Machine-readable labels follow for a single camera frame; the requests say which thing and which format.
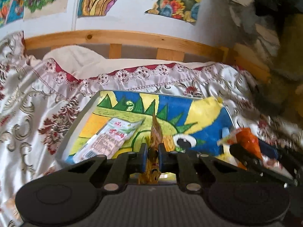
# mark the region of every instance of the wooden bed frame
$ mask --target wooden bed frame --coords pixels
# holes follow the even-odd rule
[[[182,62],[185,53],[195,54],[208,57],[211,61],[238,65],[262,82],[268,82],[270,79],[269,70],[251,63],[232,49],[215,48],[186,39],[158,34],[122,30],[80,30],[47,34],[25,40],[27,50],[47,47],[53,50],[75,44],[110,44],[110,59],[121,58],[123,44],[158,48],[156,57],[158,60]]]

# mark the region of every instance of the white satin fabric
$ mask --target white satin fabric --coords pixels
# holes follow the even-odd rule
[[[55,170],[54,156],[62,138],[99,89],[221,97],[237,127],[250,127],[271,144],[303,145],[302,130],[296,125],[264,116],[254,107],[248,83],[255,82],[248,72],[220,63],[189,69],[167,61],[156,65],[157,61],[133,60],[133,68],[109,74],[94,68],[94,78],[79,79],[75,76],[82,70],[73,76],[52,58],[37,61],[24,56],[22,42],[23,33],[15,33],[0,43],[1,205],[25,183]],[[117,69],[123,68],[123,60],[117,62]],[[0,225],[16,225],[3,209]]]

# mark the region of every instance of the white wall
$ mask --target white wall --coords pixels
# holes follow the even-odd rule
[[[103,17],[82,17],[76,30],[132,30],[169,35],[212,45],[232,47],[237,30],[226,0],[202,0],[195,24],[159,15],[144,14],[157,0],[118,0]],[[26,21],[16,21],[0,29],[0,37],[24,30],[25,37],[72,30],[76,16],[75,0],[69,0],[66,13]]]

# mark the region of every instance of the metal bolt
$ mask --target metal bolt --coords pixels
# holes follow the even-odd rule
[[[199,191],[201,189],[201,185],[197,183],[189,183],[186,185],[186,189],[189,191]]]
[[[118,184],[115,183],[108,183],[104,185],[104,189],[107,191],[115,191],[119,188]]]

